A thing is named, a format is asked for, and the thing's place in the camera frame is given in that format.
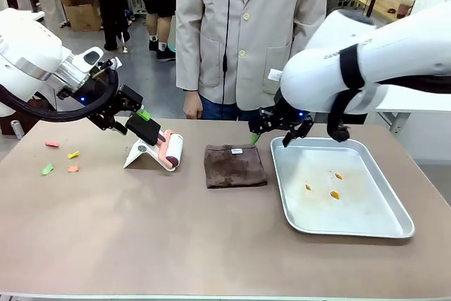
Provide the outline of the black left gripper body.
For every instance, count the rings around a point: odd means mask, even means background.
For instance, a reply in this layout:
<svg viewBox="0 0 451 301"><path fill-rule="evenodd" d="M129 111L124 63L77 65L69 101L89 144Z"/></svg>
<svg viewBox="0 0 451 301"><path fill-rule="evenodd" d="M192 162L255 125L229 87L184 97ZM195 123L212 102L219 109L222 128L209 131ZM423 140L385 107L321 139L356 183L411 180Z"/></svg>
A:
<svg viewBox="0 0 451 301"><path fill-rule="evenodd" d="M83 105L78 109L78 120L113 120L121 109L118 88L116 70L111 67L94 67L88 79L78 89L78 102Z"/></svg>

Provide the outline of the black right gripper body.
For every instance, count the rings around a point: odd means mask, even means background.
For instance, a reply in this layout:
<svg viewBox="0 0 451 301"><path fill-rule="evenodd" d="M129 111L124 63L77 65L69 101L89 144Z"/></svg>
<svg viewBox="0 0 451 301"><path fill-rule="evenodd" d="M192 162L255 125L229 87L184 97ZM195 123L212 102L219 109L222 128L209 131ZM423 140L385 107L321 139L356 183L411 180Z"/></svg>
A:
<svg viewBox="0 0 451 301"><path fill-rule="evenodd" d="M259 109L258 132L266 133L272 130L288 130L293 133L308 133L314 124L308 111L296 109L282 96L278 89L272 106Z"/></svg>

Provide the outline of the person's right hand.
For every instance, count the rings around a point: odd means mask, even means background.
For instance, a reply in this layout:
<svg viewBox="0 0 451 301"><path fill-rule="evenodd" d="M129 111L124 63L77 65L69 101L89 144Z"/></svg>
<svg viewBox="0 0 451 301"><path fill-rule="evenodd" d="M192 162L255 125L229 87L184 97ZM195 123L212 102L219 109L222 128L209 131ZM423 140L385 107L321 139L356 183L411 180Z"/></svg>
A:
<svg viewBox="0 0 451 301"><path fill-rule="evenodd" d="M185 91L183 110L188 119L200 119L202 117L202 101L196 91Z"/></svg>

